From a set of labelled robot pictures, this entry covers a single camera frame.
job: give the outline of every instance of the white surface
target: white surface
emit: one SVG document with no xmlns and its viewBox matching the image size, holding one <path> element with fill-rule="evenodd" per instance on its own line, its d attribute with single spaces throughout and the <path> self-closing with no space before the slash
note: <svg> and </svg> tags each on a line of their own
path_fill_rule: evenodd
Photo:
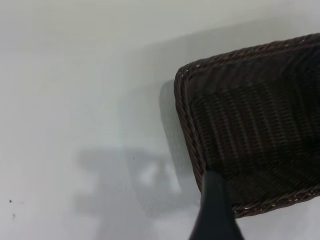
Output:
<svg viewBox="0 0 320 240">
<path fill-rule="evenodd" d="M 0 239 L 188 239 L 200 194 L 176 71 L 320 32 L 319 9 L 316 0 L 2 1 Z M 238 223 L 247 240 L 316 240 L 320 199 Z"/>
</svg>

